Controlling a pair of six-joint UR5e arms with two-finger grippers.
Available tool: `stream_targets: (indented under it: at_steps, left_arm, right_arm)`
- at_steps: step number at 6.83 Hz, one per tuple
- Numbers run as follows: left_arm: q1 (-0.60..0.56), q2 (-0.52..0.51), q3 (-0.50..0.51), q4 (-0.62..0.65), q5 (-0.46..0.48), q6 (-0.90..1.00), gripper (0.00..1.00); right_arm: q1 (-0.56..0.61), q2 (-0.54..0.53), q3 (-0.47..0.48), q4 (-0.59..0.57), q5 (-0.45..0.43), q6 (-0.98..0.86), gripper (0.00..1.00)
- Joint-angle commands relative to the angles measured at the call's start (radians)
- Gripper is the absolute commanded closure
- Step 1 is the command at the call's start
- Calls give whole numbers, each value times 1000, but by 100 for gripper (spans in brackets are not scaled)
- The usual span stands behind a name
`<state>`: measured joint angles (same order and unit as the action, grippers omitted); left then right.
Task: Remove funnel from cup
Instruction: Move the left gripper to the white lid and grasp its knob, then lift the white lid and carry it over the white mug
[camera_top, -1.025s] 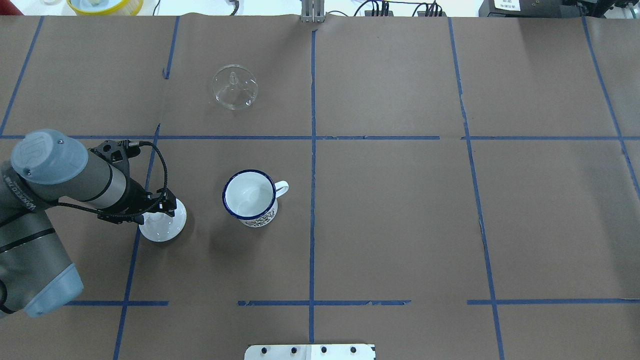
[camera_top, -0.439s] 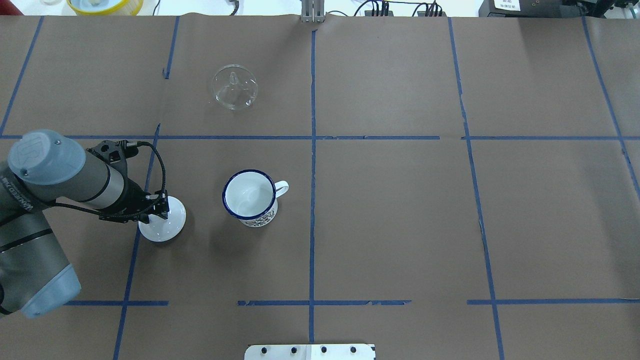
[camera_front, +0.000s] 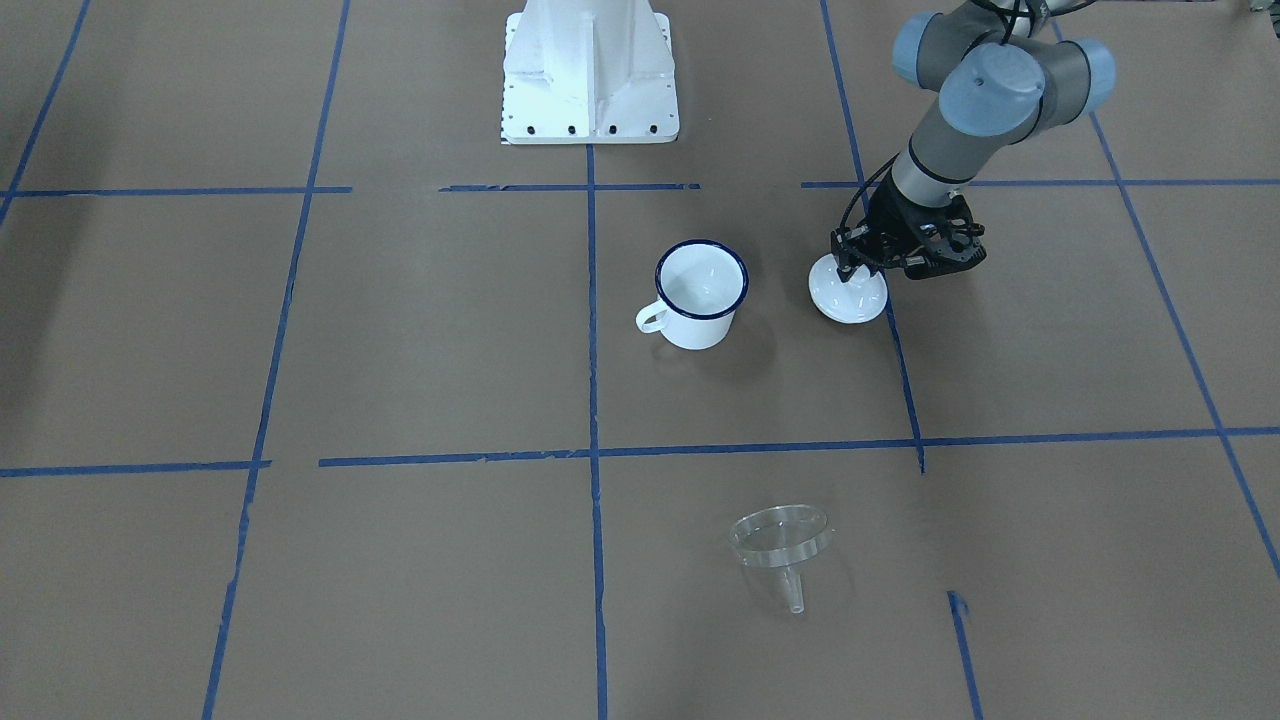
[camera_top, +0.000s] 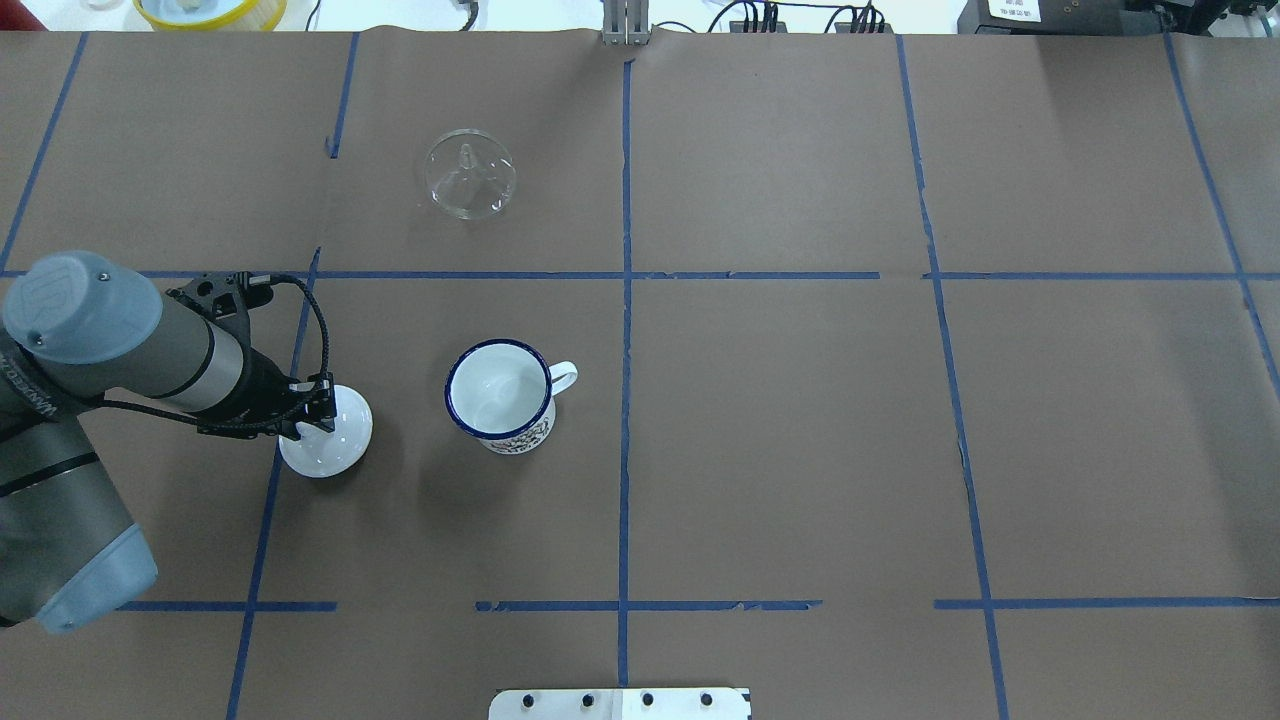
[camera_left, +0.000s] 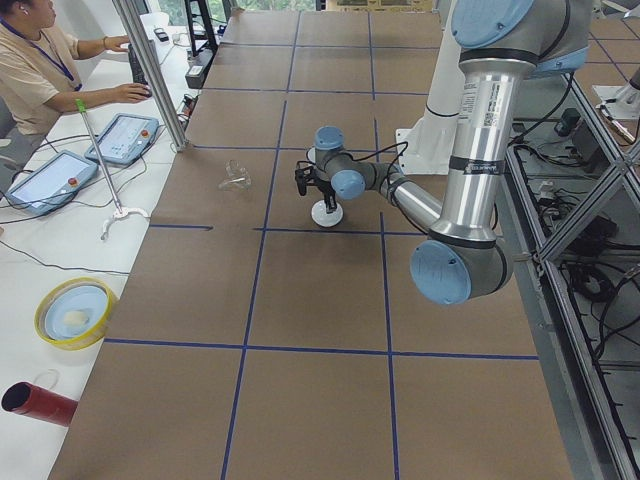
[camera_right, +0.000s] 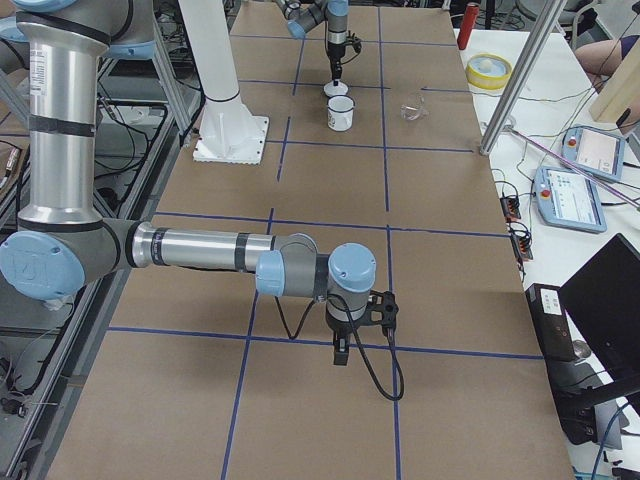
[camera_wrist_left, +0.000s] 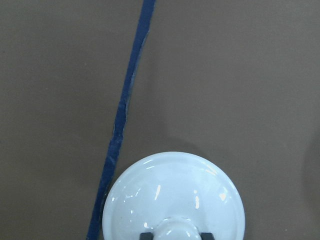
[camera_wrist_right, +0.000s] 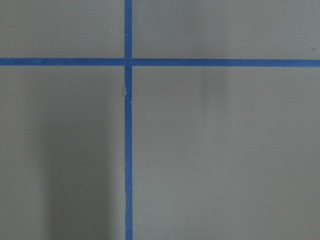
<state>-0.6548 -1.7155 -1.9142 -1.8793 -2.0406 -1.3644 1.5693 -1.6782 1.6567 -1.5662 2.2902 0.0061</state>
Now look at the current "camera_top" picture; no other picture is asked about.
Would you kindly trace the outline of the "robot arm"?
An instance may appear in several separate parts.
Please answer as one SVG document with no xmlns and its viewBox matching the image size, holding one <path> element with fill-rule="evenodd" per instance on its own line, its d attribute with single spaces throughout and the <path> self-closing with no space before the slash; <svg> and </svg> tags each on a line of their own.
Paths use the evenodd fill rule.
<svg viewBox="0 0 1280 720">
<path fill-rule="evenodd" d="M 285 374 L 251 340 L 250 313 L 284 273 L 205 273 L 160 291 L 84 250 L 37 260 L 3 300 L 3 626 L 79 629 L 146 592 L 157 564 L 82 427 L 84 414 L 138 413 L 201 436 L 298 439 L 330 433 L 326 363 Z"/>
</svg>

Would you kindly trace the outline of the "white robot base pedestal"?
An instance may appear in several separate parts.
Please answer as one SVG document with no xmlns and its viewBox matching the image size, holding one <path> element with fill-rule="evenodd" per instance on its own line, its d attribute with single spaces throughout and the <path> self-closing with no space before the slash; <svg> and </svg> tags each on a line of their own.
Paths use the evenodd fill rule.
<svg viewBox="0 0 1280 720">
<path fill-rule="evenodd" d="M 731 687 L 509 689 L 489 719 L 751 719 L 750 691 Z"/>
</svg>

